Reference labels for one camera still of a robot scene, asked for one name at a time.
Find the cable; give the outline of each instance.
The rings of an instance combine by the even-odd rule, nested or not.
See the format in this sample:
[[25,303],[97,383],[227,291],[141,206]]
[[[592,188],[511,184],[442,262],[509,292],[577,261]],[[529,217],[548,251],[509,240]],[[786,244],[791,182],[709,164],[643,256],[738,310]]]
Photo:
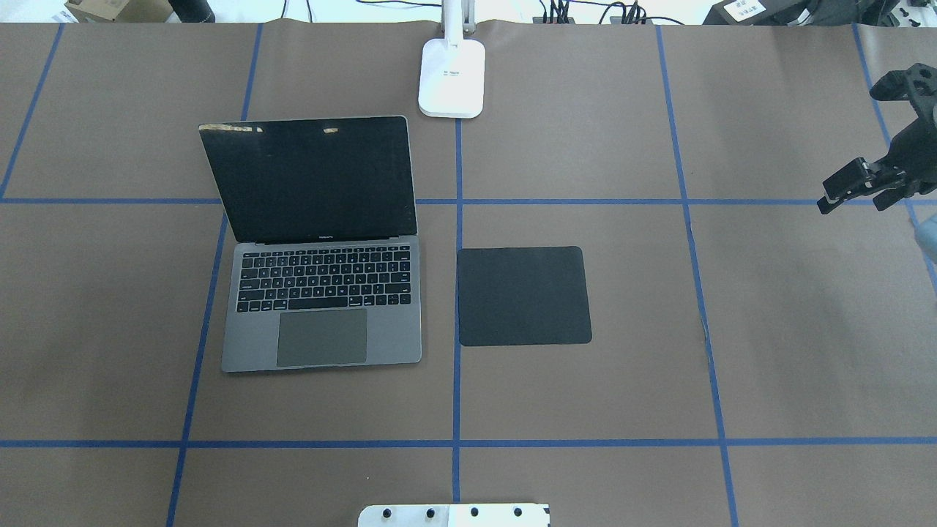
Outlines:
[[354,0],[359,4],[406,4],[416,8],[441,8],[442,4],[424,4],[422,2],[407,2],[406,0]]

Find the cardboard box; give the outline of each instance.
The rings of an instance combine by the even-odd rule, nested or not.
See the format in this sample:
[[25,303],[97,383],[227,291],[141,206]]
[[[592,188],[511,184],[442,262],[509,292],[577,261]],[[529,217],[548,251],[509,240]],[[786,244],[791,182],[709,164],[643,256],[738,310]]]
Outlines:
[[168,0],[68,0],[78,22],[159,22],[172,14]]

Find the laptop keyboard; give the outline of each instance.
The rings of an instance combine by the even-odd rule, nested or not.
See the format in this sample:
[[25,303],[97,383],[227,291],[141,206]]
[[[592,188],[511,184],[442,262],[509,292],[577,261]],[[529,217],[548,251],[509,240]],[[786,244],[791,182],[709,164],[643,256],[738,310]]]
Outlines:
[[248,252],[237,311],[409,304],[410,247]]

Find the white label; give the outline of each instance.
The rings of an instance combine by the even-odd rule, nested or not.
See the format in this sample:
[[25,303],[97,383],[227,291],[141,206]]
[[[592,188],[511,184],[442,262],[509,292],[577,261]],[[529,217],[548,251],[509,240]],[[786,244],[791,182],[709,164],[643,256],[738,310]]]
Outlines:
[[736,19],[736,22],[742,22],[758,13],[767,11],[765,6],[762,6],[761,2],[758,0],[736,0],[732,4],[726,4],[724,7],[725,11],[732,15],[732,18]]

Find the table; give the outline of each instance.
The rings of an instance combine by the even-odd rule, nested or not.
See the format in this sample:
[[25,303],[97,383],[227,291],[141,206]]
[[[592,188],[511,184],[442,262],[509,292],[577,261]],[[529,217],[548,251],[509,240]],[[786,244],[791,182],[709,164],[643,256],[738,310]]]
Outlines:
[[[937,201],[813,203],[910,122],[869,82],[937,63],[937,33],[480,23],[484,111],[453,121],[416,106],[437,31],[0,26],[5,525],[934,517],[937,280],[913,228]],[[196,125],[396,113],[423,361],[221,373],[235,240]],[[456,251],[543,245],[583,249],[593,341],[459,346]]]

